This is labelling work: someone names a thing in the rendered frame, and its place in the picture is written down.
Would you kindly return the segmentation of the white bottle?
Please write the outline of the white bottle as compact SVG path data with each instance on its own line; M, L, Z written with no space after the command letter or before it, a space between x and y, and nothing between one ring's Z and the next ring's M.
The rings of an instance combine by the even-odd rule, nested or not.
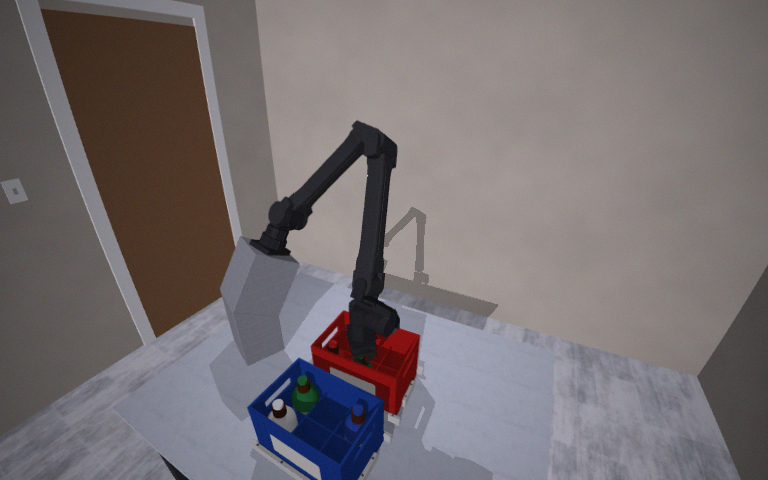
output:
M276 399L271 408L268 418L291 433L298 425L295 411L281 399Z

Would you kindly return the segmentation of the red bottle with pink label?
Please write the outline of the red bottle with pink label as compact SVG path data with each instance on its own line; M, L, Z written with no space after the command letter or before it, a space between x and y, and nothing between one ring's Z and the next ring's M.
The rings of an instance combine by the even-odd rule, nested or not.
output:
M336 340L331 340L328 342L327 350L346 358L345 353L343 352L343 350L339 348L339 345Z

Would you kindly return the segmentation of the red plastic crate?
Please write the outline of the red plastic crate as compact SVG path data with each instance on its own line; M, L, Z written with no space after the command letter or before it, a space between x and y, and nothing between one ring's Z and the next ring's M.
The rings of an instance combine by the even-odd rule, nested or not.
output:
M343 310L311 345L313 365L383 399L384 410L397 415L417 374L420 335L400 328L389 337L376 333L377 355L370 361L370 368L352 361L346 324L349 324L349 312ZM329 341L322 349L322 343L336 327L337 332L329 341L336 340L340 349L348 351L344 351L346 358L327 351Z

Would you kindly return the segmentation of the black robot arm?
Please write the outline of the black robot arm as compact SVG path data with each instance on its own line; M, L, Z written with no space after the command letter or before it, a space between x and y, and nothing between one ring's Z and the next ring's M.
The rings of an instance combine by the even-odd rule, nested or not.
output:
M389 337L400 328L397 311L378 300L385 281L384 238L390 177L392 169L396 168L397 145L375 127L358 120L351 126L353 129L345 141L300 189L271 205L268 213L270 224L260 240L251 239L249 244L266 255L289 256L291 251L285 248L289 231L306 226L314 203L364 153L367 157L367 183L349 320L355 326L366 326L363 328L363 342L366 343L376 341L376 333Z

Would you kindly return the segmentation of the blue plastic crate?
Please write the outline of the blue plastic crate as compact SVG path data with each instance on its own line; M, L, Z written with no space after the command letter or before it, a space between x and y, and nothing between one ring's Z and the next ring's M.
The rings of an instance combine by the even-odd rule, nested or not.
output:
M294 409L292 403L292 392L297 386L297 378L302 375L307 376L317 387L320 397L307 415ZM265 402L289 378L291 383L266 407ZM276 399L285 401L296 413L299 424L291 433L268 418L272 403ZM371 417L352 443L345 439L344 422L356 404L361 404ZM259 444L311 480L358 480L384 438L383 399L301 358L284 371L247 409ZM372 426L369 435L359 447Z

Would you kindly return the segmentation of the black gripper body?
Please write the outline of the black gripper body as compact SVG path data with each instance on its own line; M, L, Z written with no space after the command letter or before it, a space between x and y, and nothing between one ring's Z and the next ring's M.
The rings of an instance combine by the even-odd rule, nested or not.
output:
M353 357L359 357L370 354L370 350L376 349L376 341L363 342L363 328L364 326L355 326L350 322L346 325L348 332L348 341L350 343L351 353ZM364 350L366 349L366 350ZM353 352L352 352L353 350ZM360 351L361 350L361 351Z

